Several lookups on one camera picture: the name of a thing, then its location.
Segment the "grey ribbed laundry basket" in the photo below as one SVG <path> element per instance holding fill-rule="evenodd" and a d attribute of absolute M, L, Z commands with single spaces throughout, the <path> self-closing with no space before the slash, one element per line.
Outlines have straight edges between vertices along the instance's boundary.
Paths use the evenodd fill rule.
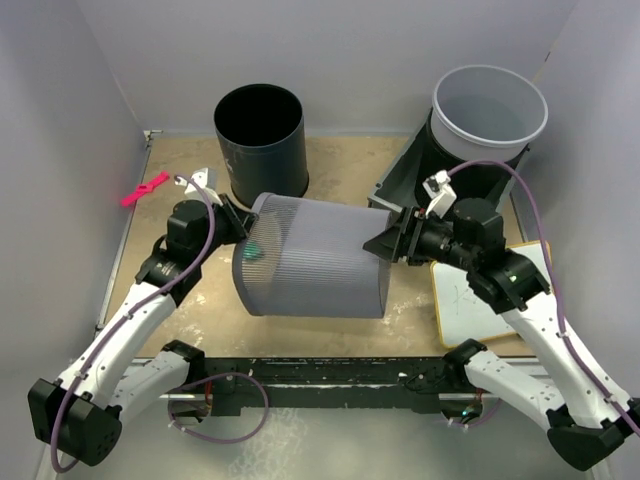
<path fill-rule="evenodd" d="M 262 193 L 247 240 L 232 259 L 234 286 L 252 316 L 381 318 L 391 265 L 363 244 L 382 233 L 387 210 Z M 263 257 L 243 259 L 246 243 Z"/>

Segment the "dark blue cylindrical bin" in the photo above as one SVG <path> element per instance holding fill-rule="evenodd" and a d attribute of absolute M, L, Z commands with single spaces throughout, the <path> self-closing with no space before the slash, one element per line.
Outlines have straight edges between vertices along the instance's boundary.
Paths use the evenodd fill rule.
<path fill-rule="evenodd" d="M 310 176 L 296 95 L 272 84 L 241 86 L 218 102 L 213 123 L 232 193 L 242 205 L 252 206 L 265 192 L 304 196 Z"/>

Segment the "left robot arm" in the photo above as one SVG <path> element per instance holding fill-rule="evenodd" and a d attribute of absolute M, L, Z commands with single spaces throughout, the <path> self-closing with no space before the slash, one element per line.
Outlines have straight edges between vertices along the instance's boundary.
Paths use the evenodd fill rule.
<path fill-rule="evenodd" d="M 57 473 L 95 466 L 113 450 L 125 419 L 166 391 L 194 392 L 206 380 L 205 354 L 182 341 L 166 344 L 136 375 L 126 369 L 150 335 L 202 278 L 202 265 L 221 246 L 245 240 L 257 216 L 227 195 L 177 203 L 166 232 L 142 263 L 121 307 L 90 346 L 54 381 L 37 380 L 27 400 L 37 439 L 50 446 Z"/>

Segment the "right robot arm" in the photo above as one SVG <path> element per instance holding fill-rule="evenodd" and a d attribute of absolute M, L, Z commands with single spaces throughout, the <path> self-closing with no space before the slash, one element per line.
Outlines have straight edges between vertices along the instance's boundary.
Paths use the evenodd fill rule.
<path fill-rule="evenodd" d="M 484 199 L 463 199 L 450 219 L 404 209 L 364 249 L 410 265 L 435 261 L 466 274 L 470 290 L 513 328 L 551 378 L 545 384 L 468 339 L 445 357 L 446 383 L 486 390 L 542 430 L 570 466 L 587 471 L 639 431 L 639 401 L 598 364 L 560 311 L 557 288 L 528 257 L 506 245 L 504 221 Z"/>

